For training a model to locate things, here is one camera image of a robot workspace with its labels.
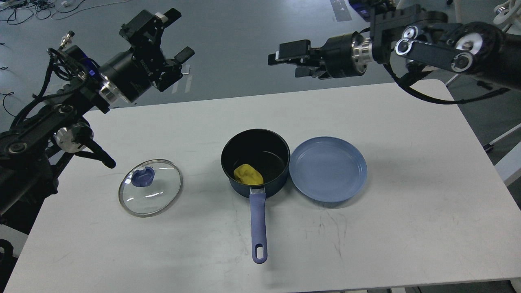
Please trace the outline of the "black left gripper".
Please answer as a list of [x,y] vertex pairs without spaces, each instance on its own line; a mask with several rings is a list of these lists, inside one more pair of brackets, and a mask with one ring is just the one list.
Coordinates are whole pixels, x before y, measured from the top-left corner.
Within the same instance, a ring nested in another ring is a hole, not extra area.
[[164,92],[182,78],[183,65],[194,56],[194,50],[187,46],[166,59],[161,50],[164,30],[181,16],[175,8],[165,13],[143,10],[121,25],[119,35],[130,48],[99,68],[102,98],[109,104],[117,99],[132,103],[151,87]]

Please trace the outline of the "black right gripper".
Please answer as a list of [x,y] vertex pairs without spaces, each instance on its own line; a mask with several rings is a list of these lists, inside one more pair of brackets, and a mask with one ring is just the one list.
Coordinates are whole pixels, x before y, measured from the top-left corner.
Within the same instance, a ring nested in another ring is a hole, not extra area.
[[280,44],[275,53],[268,55],[267,64],[296,65],[295,78],[339,79],[362,76],[367,68],[360,49],[364,41],[365,37],[359,32],[353,32],[330,37],[320,48],[313,48],[308,39],[287,42]]

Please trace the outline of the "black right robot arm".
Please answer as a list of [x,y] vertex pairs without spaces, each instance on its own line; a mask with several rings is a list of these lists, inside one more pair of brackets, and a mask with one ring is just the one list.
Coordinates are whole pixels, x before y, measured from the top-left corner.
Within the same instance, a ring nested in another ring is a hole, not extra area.
[[[283,43],[268,56],[268,65],[292,64],[295,76],[339,79],[362,76],[370,62],[384,67],[407,94],[439,105],[493,98],[520,90],[520,36],[491,24],[450,23],[439,11],[419,5],[398,8],[392,0],[350,0],[366,21],[368,37],[352,32],[329,38],[320,48],[307,39]],[[447,101],[412,88],[428,76],[426,68],[468,75],[499,89],[477,98]]]

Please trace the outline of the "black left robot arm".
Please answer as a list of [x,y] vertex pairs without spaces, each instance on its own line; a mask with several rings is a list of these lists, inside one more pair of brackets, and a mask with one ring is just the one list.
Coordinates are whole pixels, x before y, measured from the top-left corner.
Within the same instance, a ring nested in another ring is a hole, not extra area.
[[1,133],[1,224],[16,202],[39,202],[56,194],[59,175],[74,156],[116,167],[94,141],[84,115],[94,107],[108,113],[118,99],[133,103],[151,87],[164,92],[182,78],[194,50],[186,47],[166,58],[161,49],[164,30],[180,18],[175,8],[140,11],[119,32],[130,48],[102,66],[71,44],[73,31],[63,36],[58,49],[47,50],[50,59],[39,94]]

